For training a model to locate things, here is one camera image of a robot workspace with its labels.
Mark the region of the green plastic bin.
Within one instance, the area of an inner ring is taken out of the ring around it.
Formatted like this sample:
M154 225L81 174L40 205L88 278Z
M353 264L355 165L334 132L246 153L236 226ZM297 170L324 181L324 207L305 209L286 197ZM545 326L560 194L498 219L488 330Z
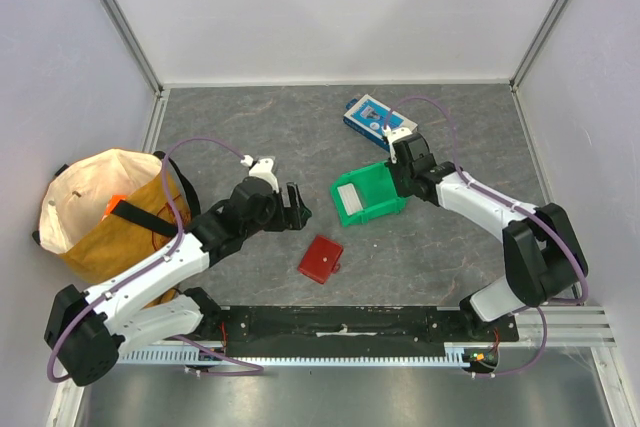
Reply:
M337 192L339 186L348 183L355 185L364 207L363 211L353 216L346 215ZM385 162L374 163L341 175L331 185L330 194L344 227L363 225L385 215L398 214L407 204L406 198L397 195L391 173Z

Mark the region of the white credit card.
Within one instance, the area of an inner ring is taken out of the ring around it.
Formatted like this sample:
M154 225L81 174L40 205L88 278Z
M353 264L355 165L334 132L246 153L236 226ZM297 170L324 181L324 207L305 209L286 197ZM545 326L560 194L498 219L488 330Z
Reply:
M364 210L362 201L353 183L339 186L337 192L347 216L353 216Z

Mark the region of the red card holder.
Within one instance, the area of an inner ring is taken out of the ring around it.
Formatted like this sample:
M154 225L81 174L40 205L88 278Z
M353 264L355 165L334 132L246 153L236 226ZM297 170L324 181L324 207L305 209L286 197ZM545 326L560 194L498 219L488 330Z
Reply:
M325 284L330 276L340 269L340 257L344 247L323 236L317 235L309 245L297 270L318 284Z

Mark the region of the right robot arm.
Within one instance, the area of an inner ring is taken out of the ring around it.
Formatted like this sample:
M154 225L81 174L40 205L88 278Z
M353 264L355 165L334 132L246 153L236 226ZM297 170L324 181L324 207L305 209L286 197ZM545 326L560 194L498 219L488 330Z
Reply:
M566 211L506 197L452 162L437 163L424 137L407 128L383 129L396 192L457 213L502 245L504 275L460 302L458 328L483 339L497 319L555 300L578 283L587 293L588 265Z

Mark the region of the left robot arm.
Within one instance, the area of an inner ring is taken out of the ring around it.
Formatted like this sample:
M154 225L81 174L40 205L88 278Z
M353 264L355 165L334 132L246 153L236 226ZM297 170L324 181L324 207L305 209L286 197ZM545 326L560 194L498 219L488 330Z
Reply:
M84 291L69 285L53 301L44 340L51 349L50 381L61 365L66 378L87 386L119 360L160 340L193 334L201 340L220 327L218 305L203 290L168 303L152 300L182 281L238 252L258 232L301 230L312 213L296 184L274 191L247 177L230 198L197 216L165 247L125 272Z

